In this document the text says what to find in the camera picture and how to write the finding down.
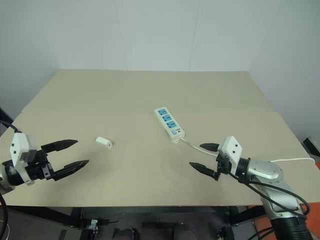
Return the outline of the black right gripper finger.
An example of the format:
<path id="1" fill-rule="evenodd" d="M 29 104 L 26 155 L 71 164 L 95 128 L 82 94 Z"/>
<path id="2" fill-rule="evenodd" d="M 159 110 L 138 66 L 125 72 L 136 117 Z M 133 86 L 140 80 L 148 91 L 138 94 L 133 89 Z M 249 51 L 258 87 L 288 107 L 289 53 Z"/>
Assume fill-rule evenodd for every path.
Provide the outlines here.
<path id="1" fill-rule="evenodd" d="M 218 181 L 220 178 L 220 172 L 214 171 L 203 164 L 196 163 L 196 162 L 189 162 L 189 164 L 198 172 L 208 177 L 213 178 L 215 181 Z"/>
<path id="2" fill-rule="evenodd" d="M 218 152 L 219 144 L 218 143 L 202 143 L 199 145 L 201 148 L 211 151 Z"/>

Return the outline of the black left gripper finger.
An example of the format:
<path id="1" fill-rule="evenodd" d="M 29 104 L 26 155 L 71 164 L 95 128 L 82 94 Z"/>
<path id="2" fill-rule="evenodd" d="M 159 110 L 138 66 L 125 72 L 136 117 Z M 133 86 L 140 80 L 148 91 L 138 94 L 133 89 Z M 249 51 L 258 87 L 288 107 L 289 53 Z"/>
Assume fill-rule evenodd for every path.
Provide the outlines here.
<path id="1" fill-rule="evenodd" d="M 65 165 L 62 169 L 54 172 L 53 179 L 55 181 L 58 181 L 65 177 L 68 177 L 74 174 L 75 172 L 79 171 L 80 169 L 82 169 L 88 162 L 89 160 L 80 160 L 80 161 L 75 161 L 73 163 Z"/>
<path id="2" fill-rule="evenodd" d="M 59 140 L 55 142 L 51 142 L 45 145 L 42 145 L 40 148 L 45 152 L 45 153 L 50 153 L 50 152 L 58 152 L 64 149 L 67 149 L 71 147 L 72 145 L 76 144 L 78 141 L 75 139 L 64 139 L 64 140 Z"/>

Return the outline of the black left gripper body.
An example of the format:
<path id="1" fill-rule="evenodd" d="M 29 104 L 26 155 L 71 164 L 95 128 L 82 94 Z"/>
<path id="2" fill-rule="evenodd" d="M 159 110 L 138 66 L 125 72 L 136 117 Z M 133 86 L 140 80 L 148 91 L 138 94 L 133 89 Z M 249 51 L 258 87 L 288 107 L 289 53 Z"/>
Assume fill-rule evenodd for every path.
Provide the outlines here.
<path id="1" fill-rule="evenodd" d="M 48 154 L 43 149 L 38 150 L 33 161 L 27 164 L 25 170 L 31 180 L 56 180 L 56 174 L 52 168 L 52 165 L 48 161 L 47 156 Z"/>

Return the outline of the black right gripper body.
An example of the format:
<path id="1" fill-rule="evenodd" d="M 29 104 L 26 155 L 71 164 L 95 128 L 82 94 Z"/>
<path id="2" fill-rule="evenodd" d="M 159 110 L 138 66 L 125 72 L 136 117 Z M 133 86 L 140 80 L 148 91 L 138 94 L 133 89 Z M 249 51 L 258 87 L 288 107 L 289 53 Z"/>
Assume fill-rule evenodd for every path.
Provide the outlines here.
<path id="1" fill-rule="evenodd" d="M 217 158 L 217 173 L 228 175 L 231 169 L 229 157 L 227 155 L 218 154 Z"/>

